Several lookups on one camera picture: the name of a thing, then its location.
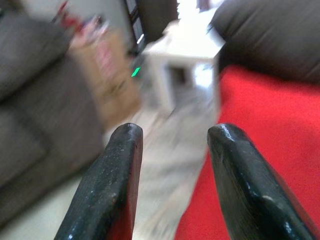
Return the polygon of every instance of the red rug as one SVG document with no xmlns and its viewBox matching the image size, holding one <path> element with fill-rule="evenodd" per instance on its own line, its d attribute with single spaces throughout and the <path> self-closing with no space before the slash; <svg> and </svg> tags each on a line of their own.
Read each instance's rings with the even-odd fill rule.
<svg viewBox="0 0 320 240">
<path fill-rule="evenodd" d="M 242 128 L 320 228 L 320 86 L 228 67 L 219 123 Z M 210 156 L 181 218 L 176 240 L 229 239 Z"/>
</svg>

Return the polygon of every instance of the floor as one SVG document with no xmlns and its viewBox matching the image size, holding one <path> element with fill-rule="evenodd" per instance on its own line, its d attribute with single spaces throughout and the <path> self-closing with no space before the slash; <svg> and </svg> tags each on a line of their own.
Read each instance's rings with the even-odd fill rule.
<svg viewBox="0 0 320 240">
<path fill-rule="evenodd" d="M 174 77 L 176 109 L 170 117 L 158 111 L 152 78 L 145 66 L 136 78 L 143 98 L 141 110 L 128 122 L 144 131 L 134 240 L 173 239 L 203 164 L 207 130 L 216 120 L 212 70 L 196 69 L 198 86 Z M 69 207 L 81 176 L 51 192 L 0 232 L 0 240 L 52 240 Z"/>
</svg>

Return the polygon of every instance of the gray sofa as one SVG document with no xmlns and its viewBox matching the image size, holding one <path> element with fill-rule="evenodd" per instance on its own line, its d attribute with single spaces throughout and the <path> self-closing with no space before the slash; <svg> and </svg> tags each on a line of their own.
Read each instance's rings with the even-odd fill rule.
<svg viewBox="0 0 320 240">
<path fill-rule="evenodd" d="M 0 16 L 0 228 L 103 150 L 86 80 L 51 23 Z"/>
</svg>

